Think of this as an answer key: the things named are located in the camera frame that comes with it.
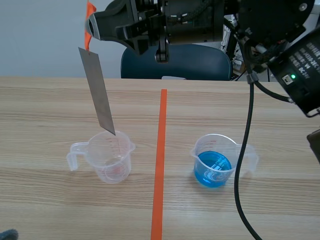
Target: metal plate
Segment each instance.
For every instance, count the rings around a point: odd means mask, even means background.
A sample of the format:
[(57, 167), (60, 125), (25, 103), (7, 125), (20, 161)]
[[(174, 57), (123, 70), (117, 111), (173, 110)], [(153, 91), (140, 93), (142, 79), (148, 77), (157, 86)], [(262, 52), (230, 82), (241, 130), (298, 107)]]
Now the metal plate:
[(79, 47), (96, 115), (102, 128), (116, 135), (99, 56)]

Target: orange tape line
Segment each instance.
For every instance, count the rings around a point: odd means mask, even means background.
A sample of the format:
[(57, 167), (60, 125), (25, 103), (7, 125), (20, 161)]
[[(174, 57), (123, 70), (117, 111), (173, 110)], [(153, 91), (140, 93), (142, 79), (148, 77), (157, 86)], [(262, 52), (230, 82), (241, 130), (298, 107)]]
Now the orange tape line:
[(151, 223), (151, 240), (162, 240), (164, 177), (165, 177), (165, 144), (167, 119), (167, 89), (161, 90), (158, 140), (156, 146), (153, 208)]

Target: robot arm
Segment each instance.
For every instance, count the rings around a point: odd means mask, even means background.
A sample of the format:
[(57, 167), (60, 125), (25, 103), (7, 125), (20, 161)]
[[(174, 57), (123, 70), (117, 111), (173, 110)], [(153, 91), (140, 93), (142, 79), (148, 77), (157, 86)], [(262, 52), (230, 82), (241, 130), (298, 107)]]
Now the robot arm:
[[(85, 27), (94, 38), (121, 43), (138, 55), (149, 46), (158, 45), (155, 59), (166, 63), (170, 44), (221, 41), (225, 24), (241, 44), (247, 69), (251, 64), (266, 64), (290, 100), (311, 118), (320, 114), (320, 28), (285, 51), (284, 45), (306, 30), (303, 23), (314, 3), (315, 0), (114, 0), (105, 11), (89, 16)], [(236, 16), (236, 26), (224, 18), (226, 15)], [(255, 55), (252, 47), (264, 51)], [(320, 162), (320, 132), (307, 139)]]

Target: empty measuring cup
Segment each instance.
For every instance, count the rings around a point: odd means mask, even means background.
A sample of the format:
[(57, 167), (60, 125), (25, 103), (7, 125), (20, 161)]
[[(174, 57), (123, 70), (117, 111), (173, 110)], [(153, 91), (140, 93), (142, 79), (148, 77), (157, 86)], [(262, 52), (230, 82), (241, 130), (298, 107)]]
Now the empty measuring cup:
[(126, 179), (131, 171), (130, 153), (136, 146), (123, 132), (115, 131), (115, 134), (104, 131), (89, 142), (72, 144), (66, 156), (70, 170), (78, 169), (77, 155), (83, 155), (102, 181), (116, 184)]
[[(236, 169), (241, 146), (229, 137), (219, 134), (200, 137), (190, 152), (195, 158), (196, 179), (210, 188), (224, 185)], [(245, 159), (249, 159), (248, 168), (254, 172), (259, 158), (253, 146), (246, 146), (243, 160)]]

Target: measuring cup with blue liquid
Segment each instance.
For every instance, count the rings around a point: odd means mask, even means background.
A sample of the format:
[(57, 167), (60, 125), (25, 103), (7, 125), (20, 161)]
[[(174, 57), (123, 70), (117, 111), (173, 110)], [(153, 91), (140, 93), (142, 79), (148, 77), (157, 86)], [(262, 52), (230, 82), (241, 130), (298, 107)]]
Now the measuring cup with blue liquid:
[[(196, 179), (209, 188), (217, 188), (226, 184), (236, 169), (241, 146), (231, 138), (220, 134), (200, 137), (190, 152), (195, 159), (194, 175)], [(248, 170), (254, 172), (259, 158), (255, 148), (251, 145), (247, 145), (245, 149), (243, 162), (247, 160)]]

